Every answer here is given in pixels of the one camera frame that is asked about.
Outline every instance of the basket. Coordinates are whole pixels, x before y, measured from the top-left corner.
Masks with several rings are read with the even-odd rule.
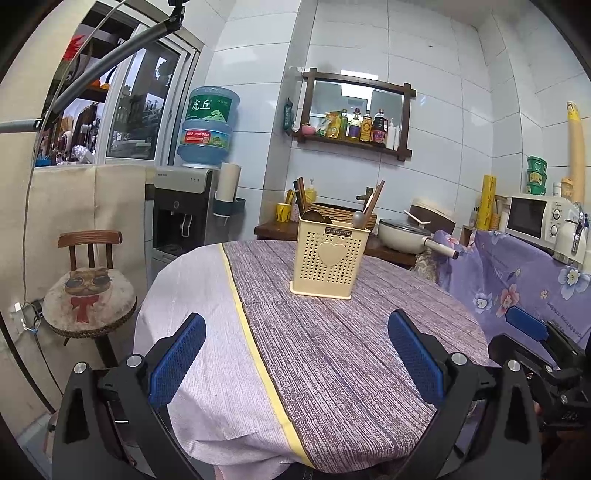
[[[297,295],[349,300],[369,230],[350,223],[300,218],[290,290]]]

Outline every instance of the bottle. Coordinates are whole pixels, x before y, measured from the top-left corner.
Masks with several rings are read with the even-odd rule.
[[[361,122],[361,133],[359,134],[359,139],[362,142],[369,142],[371,140],[371,126],[371,112],[367,110],[363,116],[363,121]]]
[[[370,142],[376,147],[386,146],[386,117],[384,116],[384,110],[379,109],[378,113],[375,114],[374,123],[371,128],[371,140]]]
[[[342,140],[347,136],[347,127],[349,126],[349,118],[347,117],[347,109],[343,108],[340,113],[340,129],[339,139]]]
[[[351,124],[349,125],[349,135],[348,138],[353,140],[354,142],[359,141],[359,137],[361,136],[361,119],[359,117],[361,112],[359,108],[356,108],[353,112],[353,119],[351,120]]]
[[[394,118],[390,120],[388,127],[388,135],[386,136],[386,148],[394,150],[394,143],[396,142],[396,126],[394,125]]]

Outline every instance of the yellow cup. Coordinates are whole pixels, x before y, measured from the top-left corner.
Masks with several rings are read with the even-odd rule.
[[[278,203],[275,210],[275,220],[288,222],[291,216],[291,205],[289,203]]]

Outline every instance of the green container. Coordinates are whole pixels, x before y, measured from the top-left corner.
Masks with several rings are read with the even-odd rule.
[[[525,192],[531,193],[532,195],[546,195],[546,187],[537,183],[528,183],[525,187]]]
[[[537,170],[528,170],[527,171],[527,182],[528,183],[535,183],[542,187],[546,186],[546,174],[540,173]]]
[[[532,171],[536,171],[538,173],[543,173],[546,175],[546,167],[548,164],[545,160],[542,160],[539,157],[527,157],[527,166]]]

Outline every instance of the yellow container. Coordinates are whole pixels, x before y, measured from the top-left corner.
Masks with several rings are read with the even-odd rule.
[[[291,292],[349,300],[368,236],[369,230],[350,223],[300,218]]]
[[[492,219],[492,204],[495,201],[496,177],[493,175],[484,175],[482,179],[482,197],[478,209],[478,219],[476,228],[479,230],[488,230]]]

